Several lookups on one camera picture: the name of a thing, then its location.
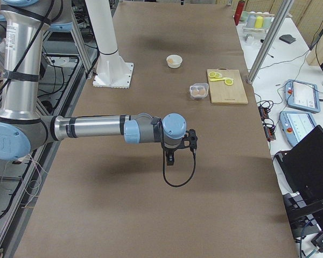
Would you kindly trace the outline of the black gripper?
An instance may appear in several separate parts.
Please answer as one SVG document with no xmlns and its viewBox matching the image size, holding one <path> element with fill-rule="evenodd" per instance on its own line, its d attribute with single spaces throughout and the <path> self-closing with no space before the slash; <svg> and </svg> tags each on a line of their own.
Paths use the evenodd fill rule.
<svg viewBox="0 0 323 258">
<path fill-rule="evenodd" d="M 174 152 L 179 149 L 183 149 L 183 147 L 177 146 L 175 148 L 169 148 L 167 146 L 163 146 L 162 149 L 165 152 L 166 164 L 167 165 L 174 165 Z"/>
</svg>

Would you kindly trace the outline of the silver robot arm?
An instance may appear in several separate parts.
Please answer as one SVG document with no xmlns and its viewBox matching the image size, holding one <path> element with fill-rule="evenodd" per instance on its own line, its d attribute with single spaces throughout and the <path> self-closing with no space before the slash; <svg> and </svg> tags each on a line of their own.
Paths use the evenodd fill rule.
<svg viewBox="0 0 323 258">
<path fill-rule="evenodd" d="M 0 159 L 16 160 L 40 146 L 66 138 L 122 135 L 127 143 L 158 142 L 168 165 L 190 137 L 177 113 L 165 118 L 134 116 L 70 117 L 37 113 L 43 34 L 72 27 L 70 1 L 1 1 L 6 19 L 5 80 L 0 107 Z"/>
</svg>

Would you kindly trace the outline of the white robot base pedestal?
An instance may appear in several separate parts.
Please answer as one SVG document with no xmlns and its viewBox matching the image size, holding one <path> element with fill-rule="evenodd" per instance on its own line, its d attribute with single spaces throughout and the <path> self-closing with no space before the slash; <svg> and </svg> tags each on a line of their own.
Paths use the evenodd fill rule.
<svg viewBox="0 0 323 258">
<path fill-rule="evenodd" d="M 93 86 L 129 88 L 134 64 L 119 54 L 109 1 L 87 0 L 86 6 L 100 53 Z"/>
</svg>

